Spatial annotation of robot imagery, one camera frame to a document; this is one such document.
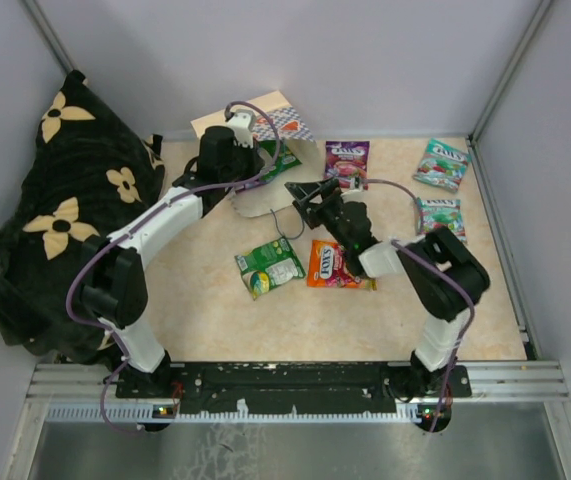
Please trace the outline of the orange Fox's candy bag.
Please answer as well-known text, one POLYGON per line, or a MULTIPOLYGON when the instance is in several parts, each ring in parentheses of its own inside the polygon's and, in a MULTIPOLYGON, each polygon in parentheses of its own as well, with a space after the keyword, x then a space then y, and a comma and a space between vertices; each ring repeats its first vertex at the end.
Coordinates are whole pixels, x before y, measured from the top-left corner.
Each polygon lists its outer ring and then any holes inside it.
POLYGON ((347 269, 338 243, 326 240, 312 241, 306 284, 312 288, 377 290, 374 279, 353 275, 347 269))

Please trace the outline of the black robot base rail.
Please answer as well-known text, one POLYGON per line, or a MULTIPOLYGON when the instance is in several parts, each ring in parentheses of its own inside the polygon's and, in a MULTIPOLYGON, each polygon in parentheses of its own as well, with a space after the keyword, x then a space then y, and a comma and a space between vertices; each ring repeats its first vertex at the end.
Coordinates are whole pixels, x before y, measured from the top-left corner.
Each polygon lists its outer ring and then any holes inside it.
POLYGON ((252 415, 394 413, 420 398, 469 398, 467 369, 428 371, 408 362, 163 363, 151 374, 127 367, 116 381, 119 399, 176 402, 183 414, 232 413, 243 401, 252 415))

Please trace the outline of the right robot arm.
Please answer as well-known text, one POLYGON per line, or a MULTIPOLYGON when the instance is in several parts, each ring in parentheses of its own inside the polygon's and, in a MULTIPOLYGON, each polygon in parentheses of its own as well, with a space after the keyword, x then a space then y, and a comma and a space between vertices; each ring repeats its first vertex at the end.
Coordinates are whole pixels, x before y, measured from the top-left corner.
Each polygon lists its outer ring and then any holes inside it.
POLYGON ((405 397, 444 391, 475 307, 490 287, 487 270, 446 226, 405 243, 377 239, 367 205, 348 200, 337 179, 287 182, 285 189, 304 223, 324 227, 338 242, 351 274, 406 274, 428 318, 409 372, 394 383, 405 397))

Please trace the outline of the checkered paper bag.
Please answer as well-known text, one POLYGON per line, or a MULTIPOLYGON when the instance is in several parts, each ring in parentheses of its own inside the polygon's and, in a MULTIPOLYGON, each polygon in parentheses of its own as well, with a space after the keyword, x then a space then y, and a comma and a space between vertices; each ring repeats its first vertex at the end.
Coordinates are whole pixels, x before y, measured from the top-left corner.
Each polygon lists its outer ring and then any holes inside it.
POLYGON ((231 196, 234 210, 254 218, 289 207, 292 197, 287 183, 311 182, 322 176, 323 160, 309 126, 279 90, 255 97, 245 106, 233 106, 231 111, 254 116, 252 134, 265 163, 260 179, 231 196))

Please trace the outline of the teal Fox's mint candy bag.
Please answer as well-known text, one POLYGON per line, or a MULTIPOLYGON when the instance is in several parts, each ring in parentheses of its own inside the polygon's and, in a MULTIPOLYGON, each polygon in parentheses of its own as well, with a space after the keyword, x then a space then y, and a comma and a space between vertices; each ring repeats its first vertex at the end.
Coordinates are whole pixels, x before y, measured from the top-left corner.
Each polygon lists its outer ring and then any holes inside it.
POLYGON ((412 178, 420 183, 457 193, 471 157, 435 138, 428 141, 412 178))

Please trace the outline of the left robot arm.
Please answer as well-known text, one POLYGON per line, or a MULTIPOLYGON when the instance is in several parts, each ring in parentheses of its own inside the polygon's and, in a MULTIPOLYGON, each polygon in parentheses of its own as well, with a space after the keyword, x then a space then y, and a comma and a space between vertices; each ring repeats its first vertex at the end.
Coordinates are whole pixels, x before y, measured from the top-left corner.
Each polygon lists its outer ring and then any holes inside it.
POLYGON ((107 237, 82 244, 84 265, 66 295, 68 316, 110 334, 125 365, 149 395, 166 394, 173 373, 145 318, 150 261, 185 228, 210 213, 234 188, 258 178, 264 162, 248 126, 207 128, 199 153, 148 210, 107 237))

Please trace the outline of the green Fox's candy bag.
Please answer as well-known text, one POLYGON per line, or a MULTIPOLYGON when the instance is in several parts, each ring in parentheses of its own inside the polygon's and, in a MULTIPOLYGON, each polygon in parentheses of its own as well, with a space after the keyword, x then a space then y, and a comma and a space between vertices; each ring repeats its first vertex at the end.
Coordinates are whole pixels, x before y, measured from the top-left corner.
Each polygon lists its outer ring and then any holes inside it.
POLYGON ((241 279, 253 300, 306 272, 289 240, 281 236, 234 257, 241 279))

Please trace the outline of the teal mint cherry candy bag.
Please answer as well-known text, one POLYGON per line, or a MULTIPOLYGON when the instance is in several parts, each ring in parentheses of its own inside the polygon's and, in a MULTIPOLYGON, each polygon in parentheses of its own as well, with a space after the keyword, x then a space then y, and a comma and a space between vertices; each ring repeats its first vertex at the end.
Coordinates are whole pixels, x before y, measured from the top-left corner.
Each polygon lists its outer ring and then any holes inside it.
POLYGON ((440 227, 446 227, 463 244, 467 243, 460 200, 418 198, 415 205, 417 234, 425 234, 440 227))

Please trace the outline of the purple candy bag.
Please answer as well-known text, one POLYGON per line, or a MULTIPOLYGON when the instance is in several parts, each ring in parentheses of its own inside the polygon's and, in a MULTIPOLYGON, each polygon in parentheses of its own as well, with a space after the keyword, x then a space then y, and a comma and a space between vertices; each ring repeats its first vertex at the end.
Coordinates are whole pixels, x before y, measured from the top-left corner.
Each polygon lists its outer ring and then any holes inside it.
POLYGON ((369 141, 326 141, 324 178, 337 178, 341 188, 349 189, 350 178, 367 177, 369 151, 369 141))

